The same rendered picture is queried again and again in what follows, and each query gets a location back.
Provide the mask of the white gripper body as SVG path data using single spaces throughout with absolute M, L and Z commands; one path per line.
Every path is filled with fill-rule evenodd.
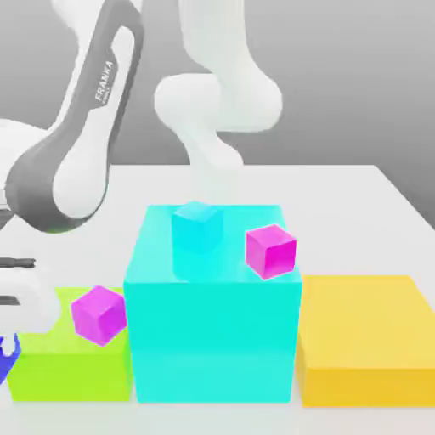
M 0 336 L 47 333 L 61 313 L 56 290 L 39 269 L 0 269 Z

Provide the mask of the small blue cube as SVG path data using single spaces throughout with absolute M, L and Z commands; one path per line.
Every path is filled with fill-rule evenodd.
M 6 380 L 8 373 L 21 354 L 20 340 L 16 334 L 14 334 L 14 351 L 10 355 L 4 353 L 3 341 L 4 337 L 0 336 L 0 385 Z

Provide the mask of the small magenta cube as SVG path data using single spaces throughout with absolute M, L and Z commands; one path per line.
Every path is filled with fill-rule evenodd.
M 71 304 L 75 333 L 101 347 L 127 328 L 123 295 L 103 286 L 93 289 Z
M 276 223 L 246 232 L 246 264 L 264 280 L 292 272 L 296 253 L 297 239 Z

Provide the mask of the small cyan cube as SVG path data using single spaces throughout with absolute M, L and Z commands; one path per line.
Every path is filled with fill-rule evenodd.
M 223 238 L 223 210 L 219 206 L 188 202 L 172 213 L 171 224 L 174 245 L 188 251 L 210 251 Z

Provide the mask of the large green box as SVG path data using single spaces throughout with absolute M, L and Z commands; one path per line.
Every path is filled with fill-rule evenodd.
M 56 289 L 61 315 L 47 334 L 20 334 L 21 355 L 8 374 L 15 402 L 128 401 L 133 372 L 128 330 L 101 347 L 75 332 L 71 304 L 87 287 Z

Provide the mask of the large cyan box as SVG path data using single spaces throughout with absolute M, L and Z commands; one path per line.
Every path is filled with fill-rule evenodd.
M 291 398 L 302 277 L 265 280 L 245 261 L 246 232 L 283 225 L 277 205 L 223 208 L 209 252 L 172 243 L 173 205 L 152 205 L 124 278 L 141 403 L 286 403 Z

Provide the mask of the large yellow box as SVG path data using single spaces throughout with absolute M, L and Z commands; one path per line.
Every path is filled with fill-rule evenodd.
M 435 408 L 435 311 L 404 275 L 306 275 L 302 405 Z

